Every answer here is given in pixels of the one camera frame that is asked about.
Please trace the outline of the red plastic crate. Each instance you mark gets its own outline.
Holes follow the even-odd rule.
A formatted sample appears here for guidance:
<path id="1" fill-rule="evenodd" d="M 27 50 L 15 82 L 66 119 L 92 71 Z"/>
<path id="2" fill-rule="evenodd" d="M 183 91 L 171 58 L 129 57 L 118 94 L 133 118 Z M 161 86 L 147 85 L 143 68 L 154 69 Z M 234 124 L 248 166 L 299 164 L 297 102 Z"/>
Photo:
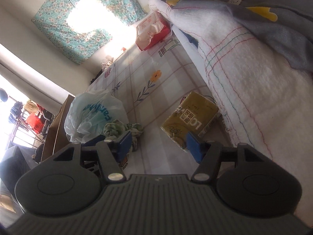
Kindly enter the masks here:
<path id="1" fill-rule="evenodd" d="M 36 134 L 40 134 L 45 125 L 46 119 L 41 113 L 30 114 L 25 122 L 32 128 Z"/>

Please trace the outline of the brown cardboard box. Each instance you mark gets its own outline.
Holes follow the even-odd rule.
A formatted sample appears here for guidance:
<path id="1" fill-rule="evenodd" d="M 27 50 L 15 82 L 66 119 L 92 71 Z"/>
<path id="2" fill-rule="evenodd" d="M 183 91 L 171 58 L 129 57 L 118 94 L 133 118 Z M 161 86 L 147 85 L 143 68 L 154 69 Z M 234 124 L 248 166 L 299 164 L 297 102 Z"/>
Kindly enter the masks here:
<path id="1" fill-rule="evenodd" d="M 69 144 L 69 140 L 67 139 L 66 132 L 64 130 L 64 124 L 73 100 L 74 97 L 68 95 L 65 102 L 62 104 L 59 113 L 49 127 L 46 141 L 43 146 L 41 161 L 45 161 Z"/>

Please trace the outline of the gold tissue paper pack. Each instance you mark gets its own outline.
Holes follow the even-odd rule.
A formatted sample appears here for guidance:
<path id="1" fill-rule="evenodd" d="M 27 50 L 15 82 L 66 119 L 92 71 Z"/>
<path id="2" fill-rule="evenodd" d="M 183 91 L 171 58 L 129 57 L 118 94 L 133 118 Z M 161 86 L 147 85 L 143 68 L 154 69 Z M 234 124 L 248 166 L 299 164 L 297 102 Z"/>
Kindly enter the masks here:
<path id="1" fill-rule="evenodd" d="M 219 116 L 218 106 L 195 91 L 189 93 L 165 120 L 161 129 L 182 150 L 187 149 L 187 134 L 202 138 Z"/>

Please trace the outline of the checked patterned floor mat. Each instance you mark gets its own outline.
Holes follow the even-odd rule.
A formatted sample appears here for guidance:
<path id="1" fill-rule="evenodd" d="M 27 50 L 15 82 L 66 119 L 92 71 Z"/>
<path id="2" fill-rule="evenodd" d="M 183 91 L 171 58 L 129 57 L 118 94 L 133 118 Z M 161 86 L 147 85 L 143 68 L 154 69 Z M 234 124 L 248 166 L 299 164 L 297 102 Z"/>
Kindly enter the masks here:
<path id="1" fill-rule="evenodd" d="M 130 174 L 192 174 L 197 163 L 161 129 L 163 122 L 192 91 L 212 94 L 179 39 L 170 36 L 149 50 L 126 50 L 89 91 L 109 90 L 121 100 L 131 123 L 143 126 L 137 150 L 121 163 Z"/>

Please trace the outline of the white quilted blanket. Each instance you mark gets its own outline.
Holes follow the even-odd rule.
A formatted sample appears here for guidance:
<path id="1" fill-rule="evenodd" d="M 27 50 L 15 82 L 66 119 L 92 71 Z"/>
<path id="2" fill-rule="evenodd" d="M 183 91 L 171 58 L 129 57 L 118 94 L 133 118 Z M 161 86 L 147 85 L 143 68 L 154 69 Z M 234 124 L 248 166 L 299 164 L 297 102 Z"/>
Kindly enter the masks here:
<path id="1" fill-rule="evenodd" d="M 231 142 L 248 143 L 301 183 L 296 215 L 312 225 L 312 74 L 293 69 L 219 1 L 148 0 L 198 42 L 198 66 Z"/>

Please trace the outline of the teal floral curtain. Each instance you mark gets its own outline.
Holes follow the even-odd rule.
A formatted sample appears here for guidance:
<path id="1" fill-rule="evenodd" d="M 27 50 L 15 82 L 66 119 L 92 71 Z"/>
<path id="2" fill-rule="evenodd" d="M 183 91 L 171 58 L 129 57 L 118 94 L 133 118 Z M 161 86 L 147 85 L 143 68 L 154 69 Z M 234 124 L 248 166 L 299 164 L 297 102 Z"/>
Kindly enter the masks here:
<path id="1" fill-rule="evenodd" d="M 138 0 L 45 0 L 32 23 L 80 65 L 146 15 Z"/>

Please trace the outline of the grey blanket yellow pattern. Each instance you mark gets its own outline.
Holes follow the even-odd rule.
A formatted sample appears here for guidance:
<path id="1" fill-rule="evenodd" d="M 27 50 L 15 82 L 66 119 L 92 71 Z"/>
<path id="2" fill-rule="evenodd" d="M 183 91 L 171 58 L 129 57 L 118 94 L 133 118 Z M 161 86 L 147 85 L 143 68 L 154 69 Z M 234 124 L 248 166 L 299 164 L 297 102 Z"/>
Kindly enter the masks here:
<path id="1" fill-rule="evenodd" d="M 312 72 L 312 0 L 149 0 L 149 5 L 171 22 L 170 12 L 227 12 L 293 69 Z"/>

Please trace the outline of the grey patterned cushion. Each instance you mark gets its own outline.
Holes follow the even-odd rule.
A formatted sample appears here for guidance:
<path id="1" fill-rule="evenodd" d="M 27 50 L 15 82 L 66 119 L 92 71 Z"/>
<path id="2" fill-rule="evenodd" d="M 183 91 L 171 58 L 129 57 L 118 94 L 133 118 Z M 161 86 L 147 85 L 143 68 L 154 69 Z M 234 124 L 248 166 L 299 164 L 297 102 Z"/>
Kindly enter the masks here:
<path id="1" fill-rule="evenodd" d="M 36 149 L 10 143 L 1 161 L 1 181 L 11 195 L 15 196 L 17 181 L 38 164 L 32 159 Z"/>

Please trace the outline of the white translucent plastic bag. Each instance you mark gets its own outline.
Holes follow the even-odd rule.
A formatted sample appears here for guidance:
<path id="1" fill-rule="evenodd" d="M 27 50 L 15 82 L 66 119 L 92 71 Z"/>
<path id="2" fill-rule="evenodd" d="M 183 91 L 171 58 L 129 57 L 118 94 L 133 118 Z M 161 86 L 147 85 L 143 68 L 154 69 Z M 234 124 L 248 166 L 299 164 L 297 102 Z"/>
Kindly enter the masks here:
<path id="1" fill-rule="evenodd" d="M 84 92 L 72 101 L 64 130 L 70 142 L 83 144 L 102 135 L 105 125 L 115 119 L 129 123 L 122 101 L 110 90 Z"/>

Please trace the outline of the green crumpled cloth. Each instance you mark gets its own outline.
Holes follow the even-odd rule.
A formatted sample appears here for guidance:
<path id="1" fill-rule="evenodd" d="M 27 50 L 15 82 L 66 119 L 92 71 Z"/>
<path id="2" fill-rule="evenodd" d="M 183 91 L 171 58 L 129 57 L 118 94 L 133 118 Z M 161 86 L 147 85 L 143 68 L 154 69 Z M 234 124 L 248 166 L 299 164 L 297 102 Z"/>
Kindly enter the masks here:
<path id="1" fill-rule="evenodd" d="M 142 135 L 143 130 L 144 128 L 141 124 L 125 124 L 120 120 L 115 119 L 104 126 L 103 134 L 106 139 L 114 140 L 122 136 L 126 131 L 130 131 L 132 134 L 132 147 L 130 148 L 130 152 L 135 152 L 137 151 L 137 139 Z"/>

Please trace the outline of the red wet wipes pack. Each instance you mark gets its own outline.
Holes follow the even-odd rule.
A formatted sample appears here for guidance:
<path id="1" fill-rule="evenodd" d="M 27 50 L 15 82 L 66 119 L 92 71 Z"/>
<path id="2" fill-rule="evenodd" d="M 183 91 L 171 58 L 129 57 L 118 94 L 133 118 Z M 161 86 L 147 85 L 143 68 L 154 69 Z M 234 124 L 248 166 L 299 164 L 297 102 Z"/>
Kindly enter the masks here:
<path id="1" fill-rule="evenodd" d="M 163 40 L 170 32 L 167 20 L 155 11 L 136 27 L 135 43 L 141 51 L 145 51 Z"/>

